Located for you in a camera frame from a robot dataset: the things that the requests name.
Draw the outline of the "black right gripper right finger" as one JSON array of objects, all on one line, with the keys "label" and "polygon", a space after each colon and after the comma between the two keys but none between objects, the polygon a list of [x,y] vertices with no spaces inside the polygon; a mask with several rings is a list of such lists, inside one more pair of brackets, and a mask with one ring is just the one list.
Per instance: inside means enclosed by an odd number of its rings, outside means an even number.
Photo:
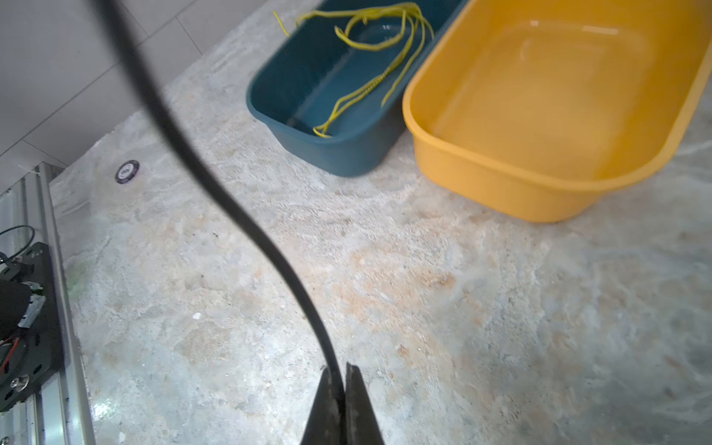
[{"label": "black right gripper right finger", "polygon": [[378,420],[358,366],[347,363],[346,383],[346,443],[384,445]]}]

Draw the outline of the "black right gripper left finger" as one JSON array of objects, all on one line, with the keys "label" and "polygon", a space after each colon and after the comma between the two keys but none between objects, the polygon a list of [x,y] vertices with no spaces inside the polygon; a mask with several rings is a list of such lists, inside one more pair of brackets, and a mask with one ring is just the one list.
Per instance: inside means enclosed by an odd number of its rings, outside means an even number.
[{"label": "black right gripper left finger", "polygon": [[341,420],[337,385],[333,382],[329,369],[325,368],[300,444],[339,445],[343,443]]}]

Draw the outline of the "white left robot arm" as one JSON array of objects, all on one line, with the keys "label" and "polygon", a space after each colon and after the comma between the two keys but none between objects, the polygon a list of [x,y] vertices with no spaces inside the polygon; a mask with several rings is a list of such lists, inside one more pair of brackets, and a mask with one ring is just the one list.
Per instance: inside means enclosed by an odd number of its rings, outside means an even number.
[{"label": "white left robot arm", "polygon": [[64,365],[59,302],[50,247],[30,238],[17,252],[1,254],[1,411],[37,393]]}]

